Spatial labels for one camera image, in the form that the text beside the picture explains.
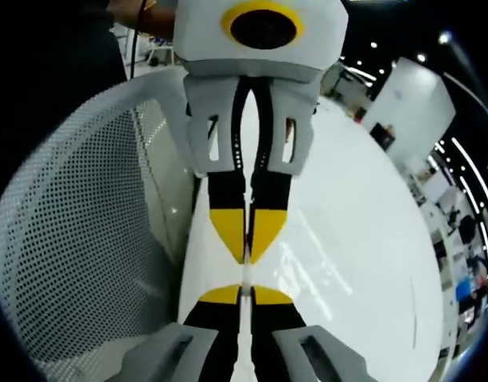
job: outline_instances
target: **gray plastic bracket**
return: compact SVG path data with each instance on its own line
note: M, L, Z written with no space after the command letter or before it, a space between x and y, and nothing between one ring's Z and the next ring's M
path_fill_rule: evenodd
M216 330L169 324L123 357L122 369L107 382L152 382L174 368L170 382L199 380ZM171 364L181 343L188 343L177 364Z
M314 131L311 119L318 101L322 75L321 72L315 80L308 84L274 79L271 86L274 107L274 139L268 162L269 171L290 175L299 175L302 172L313 143ZM295 144L291 162L283 162L287 118L296 121Z
M321 326L278 330L273 336L283 354L291 382L318 382L303 349L308 340L315 341L323 351L324 358L317 361L330 360L342 382L376 382L367 373L365 359Z
M187 127L187 139L192 152L193 168L199 174L233 171L231 117L238 77L196 77L184 79L185 93L192 118ZM208 122L218 116L217 145L219 159L209 156Z

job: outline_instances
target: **perforated white mesh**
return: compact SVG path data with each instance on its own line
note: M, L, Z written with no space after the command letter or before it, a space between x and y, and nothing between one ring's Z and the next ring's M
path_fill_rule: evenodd
M115 90L69 118L0 202L0 303L50 380L105 380L167 321L170 234L164 222L154 238L145 198L161 200L146 149L166 122L148 95Z

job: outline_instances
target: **black circular hole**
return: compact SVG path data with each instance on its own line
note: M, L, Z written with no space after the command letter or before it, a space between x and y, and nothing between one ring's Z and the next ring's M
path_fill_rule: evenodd
M252 10L241 14L231 25L231 34L242 45L254 49L277 49L295 39L292 20L272 10Z

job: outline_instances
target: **yellow circle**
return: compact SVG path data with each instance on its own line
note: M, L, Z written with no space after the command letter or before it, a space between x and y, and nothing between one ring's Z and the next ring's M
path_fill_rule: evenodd
M293 22L296 28L296 34L293 41L299 39L304 33L304 24L302 23L300 16L294 10L284 6L283 4L279 4L278 2L271 2L268 0L252 0L250 2L241 2L230 10L227 10L221 19L222 29L238 44L240 42L237 41L232 35L231 26L236 18L238 18L240 15L246 14L247 12L251 12L253 10L271 10L288 18L291 22Z

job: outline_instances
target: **person's arm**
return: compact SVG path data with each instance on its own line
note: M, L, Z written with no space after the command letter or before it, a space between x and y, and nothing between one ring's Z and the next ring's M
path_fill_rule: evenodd
M115 21L135 29L142 0L110 0L107 10L113 14ZM146 0L146 10L142 15L139 32L173 40L174 10L161 7L155 0Z

